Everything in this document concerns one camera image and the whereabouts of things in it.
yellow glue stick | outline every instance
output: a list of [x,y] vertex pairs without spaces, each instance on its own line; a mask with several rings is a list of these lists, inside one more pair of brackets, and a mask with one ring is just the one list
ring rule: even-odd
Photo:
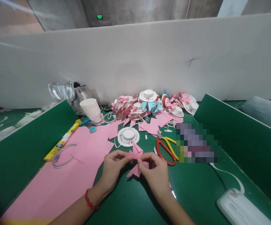
[[54,155],[65,146],[67,141],[69,140],[69,137],[76,131],[76,129],[79,127],[79,124],[81,123],[81,120],[75,121],[72,127],[65,133],[65,135],[62,137],[62,139],[54,146],[54,148],[45,156],[44,160],[50,162]]

green table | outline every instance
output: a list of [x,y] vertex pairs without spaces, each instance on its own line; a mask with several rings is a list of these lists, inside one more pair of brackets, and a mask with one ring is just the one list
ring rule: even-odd
[[[197,123],[192,115],[185,113],[185,123]],[[165,132],[163,135],[176,140],[176,130]],[[137,143],[144,152],[153,152],[156,138],[147,132],[139,132],[140,140]],[[119,147],[128,152],[132,147]],[[172,160],[169,154],[160,147],[161,154]],[[220,169],[236,175],[244,184],[246,197],[255,204],[271,220],[271,204],[267,198],[253,185],[240,169],[233,163],[229,156],[221,150],[223,162],[218,164]],[[121,173],[114,191],[101,203],[100,208],[87,221],[87,224],[171,224],[169,218],[154,198],[149,185],[143,175],[138,179],[127,178],[128,172],[134,167],[128,164]],[[103,164],[100,166],[95,183],[102,174]],[[196,224],[229,224],[216,205],[216,201],[227,189],[237,188],[237,181],[223,172],[217,173],[207,163],[179,163],[169,166],[169,179],[176,198],[181,206]]]

green exit sign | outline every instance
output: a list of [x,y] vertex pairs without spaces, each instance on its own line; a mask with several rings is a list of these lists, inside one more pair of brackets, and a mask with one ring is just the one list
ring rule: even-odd
[[96,15],[96,18],[97,19],[103,19],[103,15],[102,14]]

red bracelet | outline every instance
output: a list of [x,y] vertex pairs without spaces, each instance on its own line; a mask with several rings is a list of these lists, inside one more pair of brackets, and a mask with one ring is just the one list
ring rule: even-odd
[[93,204],[90,202],[90,200],[89,200],[89,198],[88,198],[88,191],[89,191],[89,189],[87,189],[86,194],[85,194],[85,197],[86,197],[86,203],[87,203],[88,207],[90,207],[90,208],[93,209],[93,210],[98,210],[98,209],[99,209],[99,206],[93,206]]

right hand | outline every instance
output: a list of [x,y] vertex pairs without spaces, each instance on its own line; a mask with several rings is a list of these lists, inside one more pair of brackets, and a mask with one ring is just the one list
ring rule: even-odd
[[[151,169],[147,169],[143,161],[149,163]],[[167,162],[153,152],[147,152],[138,158],[140,172],[146,178],[154,196],[161,198],[171,193]]]

